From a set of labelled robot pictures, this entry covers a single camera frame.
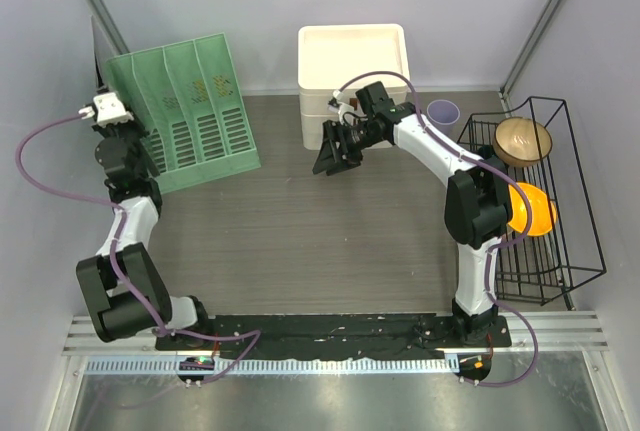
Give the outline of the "green file organizer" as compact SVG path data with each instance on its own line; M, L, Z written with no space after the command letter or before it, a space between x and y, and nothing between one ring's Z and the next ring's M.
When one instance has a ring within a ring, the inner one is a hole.
M224 34L113 57L105 82L144 126L162 193L260 168Z

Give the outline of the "black notebook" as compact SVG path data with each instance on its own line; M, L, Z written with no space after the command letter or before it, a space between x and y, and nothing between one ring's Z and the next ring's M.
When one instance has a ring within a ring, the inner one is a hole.
M93 54L95 61L96 88L98 90L106 87L104 76L104 64L108 58L109 43L95 16L91 16L91 31L93 40Z

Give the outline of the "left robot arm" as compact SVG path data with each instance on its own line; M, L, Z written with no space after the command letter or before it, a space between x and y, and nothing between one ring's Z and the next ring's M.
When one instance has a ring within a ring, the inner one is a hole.
M213 326L194 296L172 297L147 247L158 223L162 196L158 167L144 146L147 132L137 121L93 125L102 139L95 159L116 205L108 237L96 255L80 261L76 276L96 334L104 342L130 338L161 321L178 329L190 349L205 348Z

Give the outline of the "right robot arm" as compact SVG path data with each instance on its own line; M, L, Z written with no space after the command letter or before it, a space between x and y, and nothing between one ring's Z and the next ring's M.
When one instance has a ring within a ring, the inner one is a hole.
M430 124L411 102L397 104L381 82L356 93L361 115L334 92L338 119L322 125L313 167L332 176L361 165L365 149L388 142L424 165L445 187L444 223L458 249L458 285L451 332L465 346L477 344L496 322L496 257L512 217L504 164L469 153Z

